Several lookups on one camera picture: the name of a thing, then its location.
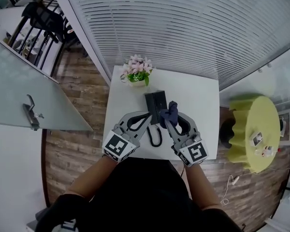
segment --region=white table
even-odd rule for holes
[[[219,131],[218,81],[205,77],[154,69],[149,76],[148,87],[130,87],[120,81],[120,66],[114,67],[108,98],[103,140],[114,125],[127,113],[148,111],[144,93],[164,90],[167,104],[178,103],[178,110],[194,119],[202,139],[205,140],[209,157],[216,159]],[[156,126],[150,125],[154,143],[158,142]],[[173,140],[162,129],[163,143],[151,146],[147,132],[140,140],[141,147],[131,156],[148,159],[179,160],[171,149]]]

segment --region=black chair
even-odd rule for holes
[[[75,32],[71,30],[71,26],[70,29],[66,27],[68,20],[63,19],[61,15],[49,10],[43,4],[35,1],[30,2],[25,7],[22,16],[30,18],[30,25],[32,27],[54,33],[60,42],[71,42],[68,47],[78,41]]]

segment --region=white cable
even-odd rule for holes
[[[267,170],[265,170],[265,171],[263,171],[263,172],[261,172],[261,173],[258,173],[258,174],[256,174],[256,173],[247,173],[247,174],[260,175],[260,174],[262,174],[262,173],[265,173],[265,172],[268,171],[268,170],[285,171],[285,170],[288,170],[288,169],[290,169],[290,168],[286,168],[286,169],[274,169],[274,168],[268,168]],[[221,203],[223,203],[224,205],[227,205],[227,204],[229,203],[229,200],[228,200],[228,199],[225,199],[225,196],[227,195],[227,192],[228,192],[228,189],[229,189],[229,181],[230,181],[230,177],[232,177],[232,184],[234,185],[234,184],[237,182],[236,179],[239,179],[240,176],[247,175],[247,174],[240,174],[240,175],[237,176],[235,179],[234,179],[234,177],[233,177],[232,174],[229,175],[228,182],[227,182],[227,189],[226,189],[226,192],[224,193],[224,195],[223,195],[223,197],[222,197],[222,199],[221,199],[221,201],[220,201]]]

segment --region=yellow stool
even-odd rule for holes
[[[259,173],[266,169],[273,161],[275,155],[263,157],[256,155],[256,149],[264,149],[272,146],[278,149],[280,139],[280,124],[278,112],[273,102],[265,96],[257,96],[249,99],[236,98],[230,103],[230,110],[235,117],[235,125],[232,127],[234,137],[230,139],[232,144],[228,158],[231,162],[242,162],[244,168],[252,173]],[[261,132],[263,140],[257,147],[251,146],[249,139],[253,133]]]

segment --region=artificial flower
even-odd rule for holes
[[[147,57],[145,57],[145,61],[144,63],[148,64],[148,66],[151,68],[153,67],[153,65],[151,64],[151,60],[150,59],[147,59]]]
[[[142,62],[143,58],[141,57],[141,55],[134,55],[134,56],[130,56],[130,59],[132,61],[133,64],[136,64],[137,62]]]
[[[150,74],[150,71],[152,70],[153,68],[151,68],[149,65],[148,65],[148,63],[145,63],[144,64],[144,70],[148,73],[148,74]]]
[[[137,72],[142,72],[144,69],[144,64],[140,64],[140,62],[137,62],[136,64],[132,64],[132,73],[135,74]]]
[[[128,75],[132,72],[132,68],[129,67],[127,64],[124,64],[121,68],[121,75]]]

